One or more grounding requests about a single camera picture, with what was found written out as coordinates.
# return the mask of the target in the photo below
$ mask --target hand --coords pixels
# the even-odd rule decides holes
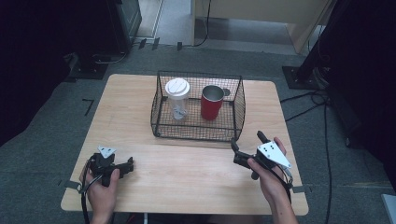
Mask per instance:
[[[279,138],[275,137],[274,141],[277,146],[286,155],[286,149]],[[260,185],[265,199],[271,207],[274,223],[297,223],[297,219],[292,210],[288,194],[283,188],[280,181],[268,170],[262,168],[252,158],[247,160],[248,165],[260,176]],[[283,173],[279,167],[274,167],[273,171],[281,178]]]
[[[79,181],[82,182],[84,176],[84,169],[79,176]],[[90,201],[93,217],[92,224],[96,223],[107,223],[113,210],[116,207],[117,200],[117,185],[120,178],[120,170],[115,169],[110,177],[110,185],[107,187],[102,186],[102,184],[97,181],[93,183],[88,189],[88,200]],[[91,171],[86,175],[85,186],[87,186],[93,180]]]

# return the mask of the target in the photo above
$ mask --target wooden table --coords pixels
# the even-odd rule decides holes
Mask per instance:
[[[319,24],[326,24],[333,0],[213,0],[210,18],[286,23],[290,40],[300,53]],[[206,18],[209,0],[191,0],[192,44],[195,18]]]
[[[269,215],[259,181],[233,163],[228,143],[157,138],[150,127],[155,76],[112,75],[94,115],[71,180],[78,181],[85,161],[97,147],[114,147],[115,163],[134,157],[134,171],[120,180],[117,212]],[[261,142],[257,131],[278,136],[292,164],[294,186],[301,186],[296,160],[276,86],[244,81],[246,118],[238,140],[240,150],[254,154]],[[306,215],[304,193],[292,193],[298,216]],[[80,195],[67,189],[62,209],[80,211]]]

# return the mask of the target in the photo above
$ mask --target white cup lid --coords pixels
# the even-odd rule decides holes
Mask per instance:
[[[169,98],[174,100],[182,100],[189,96],[190,84],[183,78],[174,78],[165,85],[165,90]]]

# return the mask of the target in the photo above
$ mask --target person's left hand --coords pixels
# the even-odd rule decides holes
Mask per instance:
[[[84,176],[84,169],[79,176],[79,181],[82,182]],[[93,223],[107,223],[113,210],[116,207],[117,200],[117,185],[120,178],[120,170],[115,169],[110,177],[110,185],[107,187],[102,186],[100,181],[93,183],[88,189],[88,200],[90,201],[93,217]],[[93,180],[91,170],[87,173],[85,178],[85,186],[90,184]]]

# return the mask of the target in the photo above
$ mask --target floor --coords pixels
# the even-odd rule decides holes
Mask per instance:
[[[139,0],[142,12],[142,24],[137,40],[148,41],[160,38],[160,44],[183,46],[191,45],[191,1],[189,0]],[[203,41],[206,33],[205,18],[197,19],[195,27],[195,44]],[[151,35],[142,30],[154,30]],[[309,53],[318,39],[320,27],[316,29],[301,55]],[[209,19],[208,39],[199,48],[233,49],[241,51],[258,51],[277,54],[296,55],[291,44],[285,23],[266,21],[241,21]]]

